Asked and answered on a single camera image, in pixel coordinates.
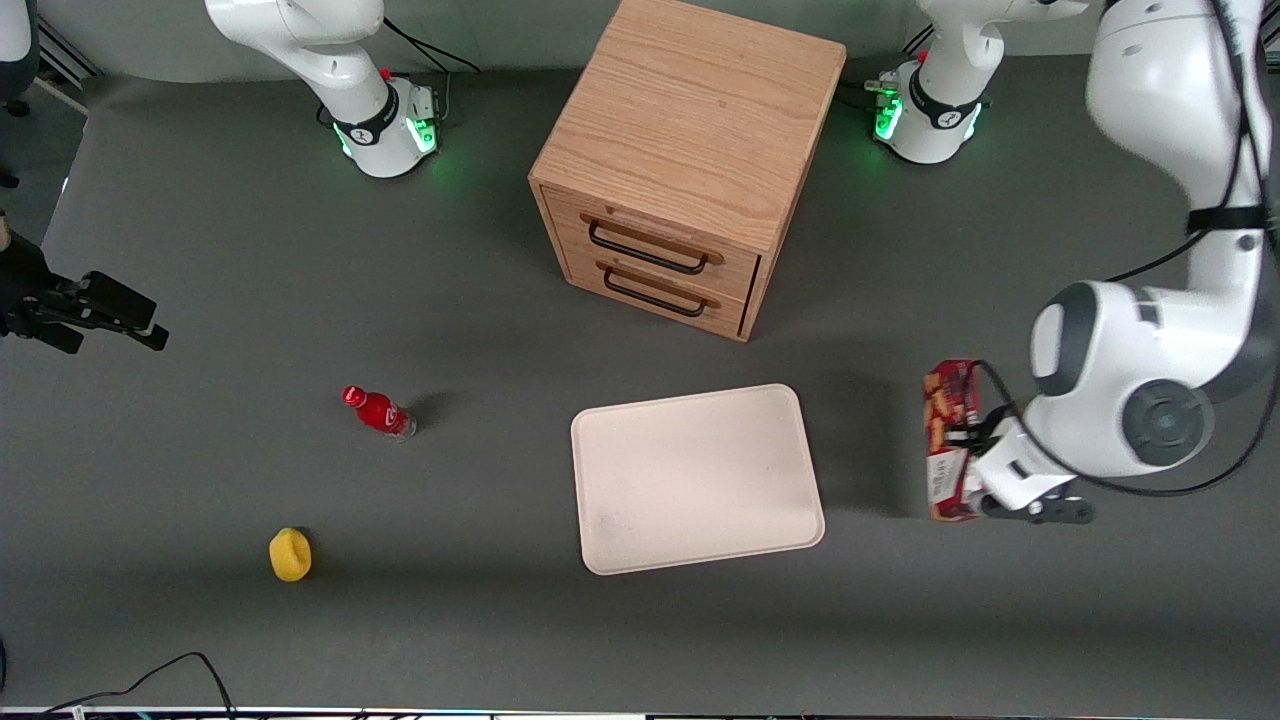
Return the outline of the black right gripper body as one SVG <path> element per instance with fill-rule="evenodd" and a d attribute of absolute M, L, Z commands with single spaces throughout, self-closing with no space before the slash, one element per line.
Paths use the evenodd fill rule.
<path fill-rule="evenodd" d="M 42 250 L 19 234 L 3 232 L 1 242 L 1 336 L 10 336 L 10 310 L 24 310 L 28 297 L 41 304 L 46 293 L 58 293 L 63 278 L 54 273 Z"/>

